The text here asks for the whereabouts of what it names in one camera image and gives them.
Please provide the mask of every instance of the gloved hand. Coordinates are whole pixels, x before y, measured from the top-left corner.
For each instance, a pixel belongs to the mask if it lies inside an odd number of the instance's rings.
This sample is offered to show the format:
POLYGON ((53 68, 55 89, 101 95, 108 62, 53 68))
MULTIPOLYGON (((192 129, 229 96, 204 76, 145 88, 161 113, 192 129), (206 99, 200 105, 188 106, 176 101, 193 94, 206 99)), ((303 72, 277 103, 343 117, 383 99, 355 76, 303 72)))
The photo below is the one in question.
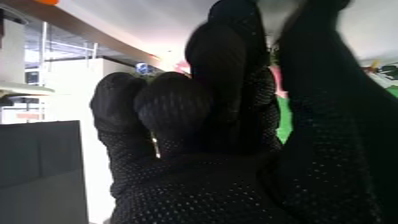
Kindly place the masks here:
MULTIPOLYGON (((323 7, 314 2, 300 18, 323 7)), ((339 7, 330 10, 337 15, 339 7)), ((318 23, 302 21, 289 29, 302 27, 307 34, 314 27, 305 24, 318 28, 318 23)), ((305 52, 291 58, 286 50, 295 36, 286 32, 280 42, 287 87, 302 85, 296 71, 309 66, 305 52)), ((192 79, 165 73, 145 86, 117 73, 97 85, 90 108, 110 156, 115 224, 380 221, 360 136, 335 91, 318 91, 319 79, 305 80, 312 88, 291 91, 295 131, 280 151, 264 43, 254 1, 222 0, 186 45, 192 79)))

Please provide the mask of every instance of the wall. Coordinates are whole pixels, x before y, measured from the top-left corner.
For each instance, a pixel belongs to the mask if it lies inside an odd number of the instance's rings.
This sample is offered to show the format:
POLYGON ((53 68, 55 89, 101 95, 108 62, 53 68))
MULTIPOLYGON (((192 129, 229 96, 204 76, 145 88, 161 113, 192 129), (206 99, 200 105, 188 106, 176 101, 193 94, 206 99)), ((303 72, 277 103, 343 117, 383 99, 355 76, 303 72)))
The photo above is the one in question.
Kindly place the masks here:
POLYGON ((131 73, 135 71, 135 68, 131 66, 126 66, 113 61, 108 61, 106 59, 103 60, 103 76, 106 76, 113 72, 126 72, 131 73))
POLYGON ((3 21, 5 36, 0 48, 0 81, 25 83, 23 25, 3 21))
POLYGON ((106 59, 71 60, 51 62, 46 73, 48 87, 55 89, 51 97, 53 120, 80 120, 85 189, 88 203, 88 221, 103 223, 113 210, 113 198, 110 196, 112 176, 108 170, 106 149, 97 141, 88 102, 96 84, 101 78, 113 72, 131 72, 133 67, 106 59))

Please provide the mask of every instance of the ceiling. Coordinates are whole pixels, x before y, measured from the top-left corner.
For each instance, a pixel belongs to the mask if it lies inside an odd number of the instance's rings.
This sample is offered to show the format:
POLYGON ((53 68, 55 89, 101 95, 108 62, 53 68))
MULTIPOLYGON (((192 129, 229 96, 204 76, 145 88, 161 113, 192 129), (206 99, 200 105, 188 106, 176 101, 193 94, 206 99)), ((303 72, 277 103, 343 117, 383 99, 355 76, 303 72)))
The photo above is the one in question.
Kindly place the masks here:
MULTIPOLYGON (((271 36, 296 0, 259 0, 271 36)), ((167 63, 183 60, 190 33, 206 19, 215 0, 60 0, 58 7, 115 39, 156 54, 167 63)), ((343 14, 341 32, 364 63, 398 61, 398 1, 355 0, 343 14)))
MULTIPOLYGON (((28 16, 25 17, 28 20, 28 24, 25 25, 25 67, 33 68, 39 66, 42 21, 28 16)), ((46 59, 65 60, 90 57, 92 52, 81 48, 94 49, 94 43, 49 25, 46 59)), ((124 54, 101 45, 97 46, 97 56, 112 58, 131 66, 138 63, 124 54)))

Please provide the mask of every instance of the finger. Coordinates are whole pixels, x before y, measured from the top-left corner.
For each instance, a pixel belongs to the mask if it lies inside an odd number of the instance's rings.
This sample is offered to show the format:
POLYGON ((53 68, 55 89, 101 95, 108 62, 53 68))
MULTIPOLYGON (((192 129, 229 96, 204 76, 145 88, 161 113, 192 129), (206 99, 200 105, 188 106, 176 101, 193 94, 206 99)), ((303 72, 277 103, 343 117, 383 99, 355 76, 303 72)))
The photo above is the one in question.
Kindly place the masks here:
POLYGON ((241 93, 240 142, 245 154, 277 152, 282 144, 277 138, 280 109, 275 96, 275 79, 268 67, 245 76, 241 93))
POLYGON ((176 73, 165 73, 135 99, 135 110, 152 132, 161 158, 202 149, 202 125, 213 99, 199 83, 176 73))
POLYGON ((240 90, 245 68, 245 46, 225 25, 206 23, 186 45, 192 79, 211 91, 215 99, 208 122, 208 142, 215 153, 238 153, 240 90))
POLYGON ((133 99, 144 87, 142 79, 128 73, 113 73, 97 84, 90 101, 99 140, 108 150, 115 197, 136 181, 133 175, 142 164, 154 162, 151 135, 133 111, 133 99))

